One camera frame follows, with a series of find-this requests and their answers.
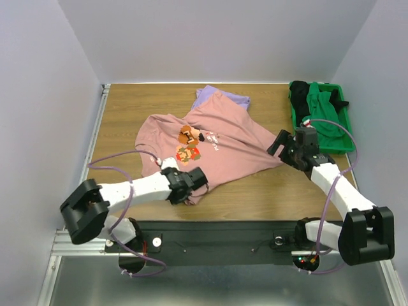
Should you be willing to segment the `pink printed t shirt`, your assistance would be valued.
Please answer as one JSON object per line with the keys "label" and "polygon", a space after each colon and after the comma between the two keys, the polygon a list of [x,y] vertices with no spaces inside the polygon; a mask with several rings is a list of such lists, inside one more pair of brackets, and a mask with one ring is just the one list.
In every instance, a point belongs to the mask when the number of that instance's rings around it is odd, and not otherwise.
{"label": "pink printed t shirt", "polygon": [[[200,167],[211,191],[280,166],[279,158],[267,153],[275,139],[275,135],[252,120],[246,109],[216,91],[183,118],[150,115],[138,131],[135,148],[143,151],[142,176],[157,171],[154,157],[174,157],[180,171]],[[189,197],[185,203],[195,205],[201,198]]]}

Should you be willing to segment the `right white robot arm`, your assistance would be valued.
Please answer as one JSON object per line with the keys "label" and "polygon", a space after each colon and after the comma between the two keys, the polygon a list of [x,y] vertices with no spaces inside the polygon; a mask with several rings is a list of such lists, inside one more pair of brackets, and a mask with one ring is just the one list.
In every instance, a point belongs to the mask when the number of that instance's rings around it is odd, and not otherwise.
{"label": "right white robot arm", "polygon": [[340,171],[334,159],[320,151],[317,131],[299,127],[294,134],[281,130],[268,148],[286,165],[304,172],[335,205],[342,225],[324,217],[297,222],[293,241],[301,249],[314,243],[339,251],[349,265],[392,259],[395,255],[395,222],[388,207],[378,207],[364,197]]}

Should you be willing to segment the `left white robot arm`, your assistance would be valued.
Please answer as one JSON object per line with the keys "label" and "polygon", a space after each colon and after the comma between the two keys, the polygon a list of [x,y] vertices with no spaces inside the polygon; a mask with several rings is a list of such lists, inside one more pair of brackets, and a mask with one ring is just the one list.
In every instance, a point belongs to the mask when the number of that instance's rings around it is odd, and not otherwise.
{"label": "left white robot arm", "polygon": [[177,205],[203,186],[208,186],[208,180],[201,168],[185,172],[166,167],[148,177],[114,184],[89,179],[68,196],[60,212],[72,244],[100,238],[135,251],[142,236],[136,223],[124,217],[130,207],[161,200]]}

